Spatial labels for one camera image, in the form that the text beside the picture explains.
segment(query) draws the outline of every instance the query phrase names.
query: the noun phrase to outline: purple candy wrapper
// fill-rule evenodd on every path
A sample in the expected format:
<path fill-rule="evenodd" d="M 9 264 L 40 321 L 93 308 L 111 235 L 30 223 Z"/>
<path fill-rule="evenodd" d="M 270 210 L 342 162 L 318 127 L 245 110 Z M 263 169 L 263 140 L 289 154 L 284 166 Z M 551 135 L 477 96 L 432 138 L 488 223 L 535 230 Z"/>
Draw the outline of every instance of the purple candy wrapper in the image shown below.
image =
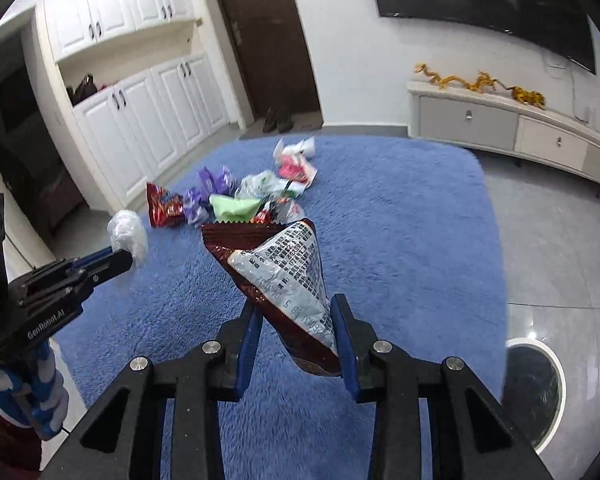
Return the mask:
<path fill-rule="evenodd" d="M 209 218 L 209 213 L 200 204 L 202 195 L 197 187 L 192 187 L 184 194 L 182 200 L 187 223 L 195 227 L 200 227 Z"/>
<path fill-rule="evenodd" d="M 213 194 L 227 196 L 233 196 L 235 194 L 237 182 L 228 167 L 223 166 L 221 171 L 214 173 L 205 166 L 198 172 L 198 175 L 200 176 L 200 182 L 202 183 L 200 202 L 207 204 L 209 202 L 209 196 Z"/>

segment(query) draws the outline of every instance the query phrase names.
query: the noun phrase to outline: brown snack bag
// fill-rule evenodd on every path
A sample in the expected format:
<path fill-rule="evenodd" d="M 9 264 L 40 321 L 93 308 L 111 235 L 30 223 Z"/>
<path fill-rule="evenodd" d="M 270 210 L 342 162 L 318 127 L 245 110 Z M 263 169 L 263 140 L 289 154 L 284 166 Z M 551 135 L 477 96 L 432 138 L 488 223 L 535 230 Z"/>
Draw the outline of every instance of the brown snack bag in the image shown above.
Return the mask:
<path fill-rule="evenodd" d="M 314 224 L 202 225 L 205 247 L 278 332 L 305 372 L 338 376 L 340 360 Z"/>

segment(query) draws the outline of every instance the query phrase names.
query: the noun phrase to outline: red fabric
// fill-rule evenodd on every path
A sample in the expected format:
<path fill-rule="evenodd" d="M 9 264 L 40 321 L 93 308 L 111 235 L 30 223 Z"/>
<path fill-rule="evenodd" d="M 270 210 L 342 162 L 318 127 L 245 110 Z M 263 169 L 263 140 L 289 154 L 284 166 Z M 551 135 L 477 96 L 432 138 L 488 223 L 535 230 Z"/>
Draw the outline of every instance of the red fabric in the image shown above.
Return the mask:
<path fill-rule="evenodd" d="M 36 480 L 41 459 L 36 432 L 17 428 L 0 416 L 0 480 Z"/>

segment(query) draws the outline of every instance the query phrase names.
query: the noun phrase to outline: white label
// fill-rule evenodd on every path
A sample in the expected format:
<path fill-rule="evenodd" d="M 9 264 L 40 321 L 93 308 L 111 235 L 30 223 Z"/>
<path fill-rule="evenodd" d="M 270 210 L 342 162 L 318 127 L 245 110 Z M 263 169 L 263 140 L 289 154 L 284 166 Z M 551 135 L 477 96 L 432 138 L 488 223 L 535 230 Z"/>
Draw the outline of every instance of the white label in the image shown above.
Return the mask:
<path fill-rule="evenodd" d="M 305 222 L 290 225 L 253 251 L 234 251 L 228 262 L 271 304 L 338 355 L 318 242 Z"/>

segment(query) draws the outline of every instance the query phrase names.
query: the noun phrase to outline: tv stand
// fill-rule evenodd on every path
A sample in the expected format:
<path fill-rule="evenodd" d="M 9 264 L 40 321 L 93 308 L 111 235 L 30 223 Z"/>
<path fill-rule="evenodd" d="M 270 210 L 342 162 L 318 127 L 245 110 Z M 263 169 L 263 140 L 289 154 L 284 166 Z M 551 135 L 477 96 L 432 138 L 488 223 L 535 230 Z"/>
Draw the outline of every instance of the tv stand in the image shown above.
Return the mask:
<path fill-rule="evenodd" d="M 600 133 L 496 94 L 411 81 L 411 137 L 504 153 L 600 183 Z"/>

